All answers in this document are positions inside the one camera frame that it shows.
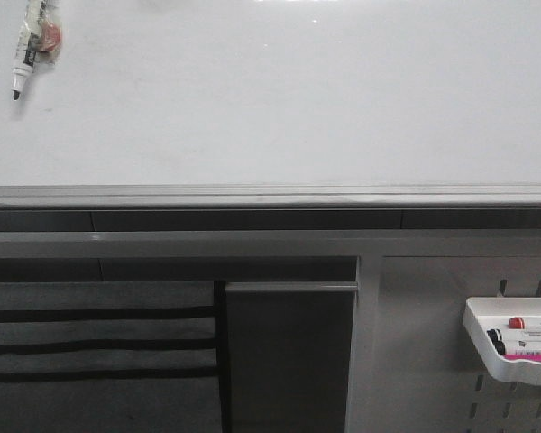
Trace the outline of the white whiteboard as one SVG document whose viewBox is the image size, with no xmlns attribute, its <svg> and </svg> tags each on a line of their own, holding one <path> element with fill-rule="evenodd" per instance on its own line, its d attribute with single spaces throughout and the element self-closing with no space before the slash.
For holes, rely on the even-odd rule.
<svg viewBox="0 0 541 433">
<path fill-rule="evenodd" d="M 0 207 L 541 205 L 541 1 L 62 1 Z"/>
</svg>

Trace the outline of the black capped marker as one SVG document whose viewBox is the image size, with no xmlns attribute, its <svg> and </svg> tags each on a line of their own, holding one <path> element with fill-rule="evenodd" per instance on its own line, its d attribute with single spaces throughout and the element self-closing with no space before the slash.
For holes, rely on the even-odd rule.
<svg viewBox="0 0 541 433">
<path fill-rule="evenodd" d="M 541 355 L 541 342 L 532 341 L 497 341 L 494 344 L 500 355 Z"/>
<path fill-rule="evenodd" d="M 486 334 L 493 342 L 541 342 L 541 329 L 489 329 Z"/>
</svg>

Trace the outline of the white taped whiteboard marker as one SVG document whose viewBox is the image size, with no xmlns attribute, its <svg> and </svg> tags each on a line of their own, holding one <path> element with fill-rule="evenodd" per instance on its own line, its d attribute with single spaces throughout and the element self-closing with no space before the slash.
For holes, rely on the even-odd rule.
<svg viewBox="0 0 541 433">
<path fill-rule="evenodd" d="M 58 1 L 28 1 L 18 35 L 13 65 L 13 100 L 20 99 L 35 65 L 54 62 L 62 44 Z"/>
</svg>

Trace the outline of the black capped marker upper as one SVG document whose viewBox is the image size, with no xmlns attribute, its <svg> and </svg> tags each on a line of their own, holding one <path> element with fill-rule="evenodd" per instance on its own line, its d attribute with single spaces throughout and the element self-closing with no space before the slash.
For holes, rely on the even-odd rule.
<svg viewBox="0 0 541 433">
<path fill-rule="evenodd" d="M 493 342 L 541 342 L 541 329 L 489 329 L 486 334 Z"/>
</svg>

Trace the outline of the grey metal stand frame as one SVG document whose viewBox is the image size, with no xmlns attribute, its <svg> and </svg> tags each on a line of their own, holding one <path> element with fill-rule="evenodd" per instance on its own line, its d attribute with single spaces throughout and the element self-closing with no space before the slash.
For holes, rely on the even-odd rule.
<svg viewBox="0 0 541 433">
<path fill-rule="evenodd" d="M 220 281 L 228 432 L 373 432 L 394 257 L 541 258 L 541 229 L 0 233 L 0 283 Z"/>
</svg>

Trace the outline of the white plastic marker tray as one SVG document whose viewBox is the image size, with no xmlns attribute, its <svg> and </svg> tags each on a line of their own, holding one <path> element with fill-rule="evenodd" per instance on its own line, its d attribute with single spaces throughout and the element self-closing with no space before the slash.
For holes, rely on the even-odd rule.
<svg viewBox="0 0 541 433">
<path fill-rule="evenodd" d="M 541 318 L 541 298 L 470 297 L 465 303 L 463 325 L 493 379 L 541 386 L 541 361 L 507 359 L 487 335 L 492 328 L 506 327 L 514 317 Z"/>
</svg>

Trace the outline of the grey pegboard panel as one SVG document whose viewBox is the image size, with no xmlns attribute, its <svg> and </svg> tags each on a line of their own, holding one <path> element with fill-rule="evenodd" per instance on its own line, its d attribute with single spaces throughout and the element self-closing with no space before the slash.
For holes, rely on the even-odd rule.
<svg viewBox="0 0 541 433">
<path fill-rule="evenodd" d="M 541 386 L 487 373 L 463 327 L 470 297 L 541 296 L 541 258 L 383 262 L 373 432 L 541 432 Z"/>
</svg>

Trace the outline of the grey striped fabric organizer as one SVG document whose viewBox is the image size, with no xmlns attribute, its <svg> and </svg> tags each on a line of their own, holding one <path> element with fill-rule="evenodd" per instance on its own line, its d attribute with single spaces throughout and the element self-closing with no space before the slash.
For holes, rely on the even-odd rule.
<svg viewBox="0 0 541 433">
<path fill-rule="evenodd" d="M 228 432 L 220 281 L 0 283 L 0 432 Z"/>
</svg>

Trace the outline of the red capped marker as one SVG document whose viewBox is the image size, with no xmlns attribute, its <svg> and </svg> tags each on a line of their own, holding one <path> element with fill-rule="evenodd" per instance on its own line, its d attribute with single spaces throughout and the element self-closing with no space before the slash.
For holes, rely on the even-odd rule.
<svg viewBox="0 0 541 433">
<path fill-rule="evenodd" d="M 541 329 L 541 317 L 513 317 L 509 319 L 510 329 Z"/>
</svg>

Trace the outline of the black capped marker lower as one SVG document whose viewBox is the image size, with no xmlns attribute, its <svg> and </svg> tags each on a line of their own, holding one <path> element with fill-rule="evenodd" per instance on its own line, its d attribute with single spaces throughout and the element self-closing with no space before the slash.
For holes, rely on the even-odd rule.
<svg viewBox="0 0 541 433">
<path fill-rule="evenodd" d="M 541 342 L 532 341 L 497 341 L 494 344 L 500 355 L 541 355 Z"/>
</svg>

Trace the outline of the pink whiteboard eraser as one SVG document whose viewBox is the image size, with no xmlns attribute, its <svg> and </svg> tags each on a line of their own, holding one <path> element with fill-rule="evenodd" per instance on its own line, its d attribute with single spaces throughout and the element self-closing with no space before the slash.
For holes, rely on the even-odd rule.
<svg viewBox="0 0 541 433">
<path fill-rule="evenodd" d="M 541 363 L 541 355 L 504 355 L 503 358 L 509 361 Z"/>
</svg>

